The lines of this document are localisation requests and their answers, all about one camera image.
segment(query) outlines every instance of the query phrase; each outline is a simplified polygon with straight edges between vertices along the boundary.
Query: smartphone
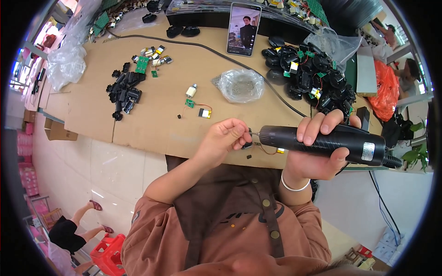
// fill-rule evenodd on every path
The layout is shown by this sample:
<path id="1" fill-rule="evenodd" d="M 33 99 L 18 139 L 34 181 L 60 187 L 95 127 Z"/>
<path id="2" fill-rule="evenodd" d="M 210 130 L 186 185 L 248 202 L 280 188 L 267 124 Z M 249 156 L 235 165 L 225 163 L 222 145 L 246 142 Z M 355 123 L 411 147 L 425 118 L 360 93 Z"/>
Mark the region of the smartphone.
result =
<path id="1" fill-rule="evenodd" d="M 251 57 L 260 20 L 260 6 L 232 3 L 227 36 L 228 54 Z"/>

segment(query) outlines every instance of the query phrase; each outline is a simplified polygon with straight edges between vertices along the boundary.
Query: hand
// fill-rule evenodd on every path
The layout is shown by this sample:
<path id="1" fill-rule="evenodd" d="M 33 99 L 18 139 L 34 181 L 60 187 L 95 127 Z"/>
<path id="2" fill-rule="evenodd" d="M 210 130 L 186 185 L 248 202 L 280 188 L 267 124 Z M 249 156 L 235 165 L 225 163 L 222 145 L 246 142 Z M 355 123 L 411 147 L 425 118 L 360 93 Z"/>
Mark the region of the hand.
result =
<path id="1" fill-rule="evenodd" d="M 194 159 L 214 168 L 221 165 L 229 151 L 241 149 L 246 142 L 251 142 L 246 123 L 236 118 L 226 119 L 209 128 Z"/>
<path id="2" fill-rule="evenodd" d="M 296 138 L 306 146 L 311 146 L 319 131 L 329 134 L 343 119 L 344 114 L 341 110 L 333 110 L 327 116 L 318 113 L 313 119 L 305 117 L 298 126 Z M 361 128 L 361 120 L 357 116 L 350 116 L 350 125 Z M 330 180 L 347 164 L 345 158 L 349 153 L 346 147 L 336 149 L 330 158 L 289 151 L 284 179 L 288 181 L 287 178 L 291 178 L 295 182 L 302 182 L 306 178 Z"/>

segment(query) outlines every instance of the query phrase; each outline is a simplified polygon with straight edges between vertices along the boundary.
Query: red slipper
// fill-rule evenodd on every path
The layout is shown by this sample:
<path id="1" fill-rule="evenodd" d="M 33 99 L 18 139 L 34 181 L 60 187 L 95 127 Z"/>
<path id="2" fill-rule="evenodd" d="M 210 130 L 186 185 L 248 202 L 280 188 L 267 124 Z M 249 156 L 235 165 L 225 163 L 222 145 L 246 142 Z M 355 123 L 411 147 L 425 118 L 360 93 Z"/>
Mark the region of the red slipper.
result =
<path id="1" fill-rule="evenodd" d="M 92 202 L 92 204 L 94 205 L 94 209 L 97 211 L 102 211 L 103 208 L 101 207 L 101 205 L 98 202 L 93 201 L 92 199 L 89 200 L 89 202 Z"/>
<path id="2" fill-rule="evenodd" d="M 107 226 L 104 226 L 104 225 L 103 225 L 103 227 L 104 227 L 104 230 L 106 231 L 106 233 L 112 234 L 114 232 L 114 230 L 112 228 L 110 228 L 110 227 L 107 227 Z"/>

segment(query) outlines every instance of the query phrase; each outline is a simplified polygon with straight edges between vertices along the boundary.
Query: bracelet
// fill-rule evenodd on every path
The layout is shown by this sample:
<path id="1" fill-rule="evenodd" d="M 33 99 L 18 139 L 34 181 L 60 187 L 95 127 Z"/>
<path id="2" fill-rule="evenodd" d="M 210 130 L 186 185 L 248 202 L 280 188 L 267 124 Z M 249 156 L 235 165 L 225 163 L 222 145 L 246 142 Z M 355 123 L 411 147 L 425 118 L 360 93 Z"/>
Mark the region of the bracelet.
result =
<path id="1" fill-rule="evenodd" d="M 307 182 L 307 184 L 306 184 L 304 187 L 302 187 L 301 189 L 298 189 L 298 190 L 292 189 L 292 188 L 290 188 L 289 186 L 287 186 L 287 184 L 284 182 L 284 177 L 282 177 L 282 173 L 281 173 L 281 182 L 282 182 L 282 184 L 284 185 L 284 187 L 286 187 L 287 190 L 289 190 L 289 191 L 292 191 L 292 192 L 300 192 L 300 191 L 304 190 L 305 188 L 307 188 L 307 186 L 310 184 L 310 179 L 309 179 L 309 181 Z"/>

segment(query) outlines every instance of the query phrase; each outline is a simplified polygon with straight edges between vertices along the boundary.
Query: orange plastic bag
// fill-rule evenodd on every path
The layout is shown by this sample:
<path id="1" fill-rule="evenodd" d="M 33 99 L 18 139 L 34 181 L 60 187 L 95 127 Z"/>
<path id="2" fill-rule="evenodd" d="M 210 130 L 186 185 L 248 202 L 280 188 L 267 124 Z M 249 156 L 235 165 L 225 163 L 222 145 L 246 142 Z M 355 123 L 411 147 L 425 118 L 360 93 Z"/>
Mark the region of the orange plastic bag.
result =
<path id="1" fill-rule="evenodd" d="M 368 97 L 376 116 L 384 122 L 391 119 L 399 99 L 399 80 L 393 68 L 375 60 L 377 97 Z"/>

